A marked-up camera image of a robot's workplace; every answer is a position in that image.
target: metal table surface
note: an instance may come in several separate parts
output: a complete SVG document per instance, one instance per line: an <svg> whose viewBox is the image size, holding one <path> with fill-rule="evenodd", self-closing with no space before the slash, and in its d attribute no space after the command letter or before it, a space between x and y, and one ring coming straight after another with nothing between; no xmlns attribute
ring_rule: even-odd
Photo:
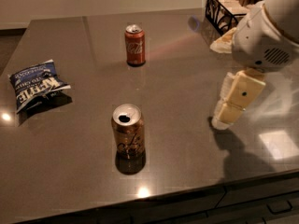
<svg viewBox="0 0 299 224"><path fill-rule="evenodd" d="M126 64L124 30L141 24L146 59ZM0 77L0 222L11 223L290 171L299 164L299 65L269 74L263 94L228 131L210 128L227 72L209 49L203 9L32 21ZM7 75L55 61L72 89L34 113L15 114ZM121 172L115 107L138 105L146 161Z"/></svg>

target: can pull tab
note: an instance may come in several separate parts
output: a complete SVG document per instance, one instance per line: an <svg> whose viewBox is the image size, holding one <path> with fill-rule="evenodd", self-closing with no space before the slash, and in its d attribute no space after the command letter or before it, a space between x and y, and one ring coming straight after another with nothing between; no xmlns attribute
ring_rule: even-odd
<svg viewBox="0 0 299 224"><path fill-rule="evenodd" d="M130 122L131 118L128 115L121 115L119 116L119 120L122 123L128 123Z"/></svg>

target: chip bag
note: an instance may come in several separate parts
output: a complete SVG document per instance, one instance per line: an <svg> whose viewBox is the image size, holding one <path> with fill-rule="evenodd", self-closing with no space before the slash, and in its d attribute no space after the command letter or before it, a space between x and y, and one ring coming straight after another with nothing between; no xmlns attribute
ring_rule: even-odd
<svg viewBox="0 0 299 224"><path fill-rule="evenodd" d="M40 98L50 99L70 85L57 77L53 60L37 64L8 76L17 99L17 113L42 104Z"/></svg>

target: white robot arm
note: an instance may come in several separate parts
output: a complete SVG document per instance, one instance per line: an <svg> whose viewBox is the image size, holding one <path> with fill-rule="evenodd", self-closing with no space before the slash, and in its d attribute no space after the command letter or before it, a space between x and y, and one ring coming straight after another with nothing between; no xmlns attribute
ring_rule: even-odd
<svg viewBox="0 0 299 224"><path fill-rule="evenodd" d="M240 21L232 41L233 58L246 67L224 79L212 125L234 124L263 90L265 74L299 56L299 0L264 0Z"/></svg>

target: brown can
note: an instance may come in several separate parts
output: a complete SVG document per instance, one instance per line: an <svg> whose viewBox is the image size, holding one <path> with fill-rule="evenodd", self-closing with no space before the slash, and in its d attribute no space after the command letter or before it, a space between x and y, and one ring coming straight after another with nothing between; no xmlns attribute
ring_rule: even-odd
<svg viewBox="0 0 299 224"><path fill-rule="evenodd" d="M125 29L125 46L127 50L127 63L139 66L146 62L145 34L140 26L133 24Z"/></svg>
<svg viewBox="0 0 299 224"><path fill-rule="evenodd" d="M128 160L143 156L144 120L140 109L121 105L114 110L111 123L118 153Z"/></svg>

